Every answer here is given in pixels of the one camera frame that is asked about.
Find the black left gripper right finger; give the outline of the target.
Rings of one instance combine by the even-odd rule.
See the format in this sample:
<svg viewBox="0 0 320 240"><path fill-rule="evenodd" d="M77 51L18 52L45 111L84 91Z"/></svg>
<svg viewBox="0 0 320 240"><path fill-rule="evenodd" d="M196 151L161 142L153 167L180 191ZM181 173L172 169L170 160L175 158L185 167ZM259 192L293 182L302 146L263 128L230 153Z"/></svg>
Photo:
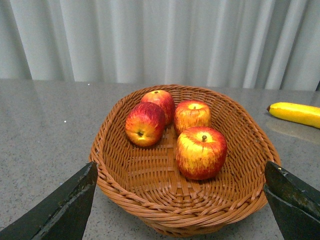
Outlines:
<svg viewBox="0 0 320 240"><path fill-rule="evenodd" d="M320 191L272 161L264 175L263 190L283 238L318 240Z"/></svg>

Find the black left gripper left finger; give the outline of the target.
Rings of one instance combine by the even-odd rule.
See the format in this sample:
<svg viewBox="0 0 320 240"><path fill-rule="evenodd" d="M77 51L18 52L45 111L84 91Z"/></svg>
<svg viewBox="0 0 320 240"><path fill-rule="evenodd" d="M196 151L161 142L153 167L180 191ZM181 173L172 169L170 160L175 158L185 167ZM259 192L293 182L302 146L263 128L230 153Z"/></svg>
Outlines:
<svg viewBox="0 0 320 240"><path fill-rule="evenodd" d="M87 163L22 217L0 231L2 240L81 240L91 214L97 165Z"/></svg>

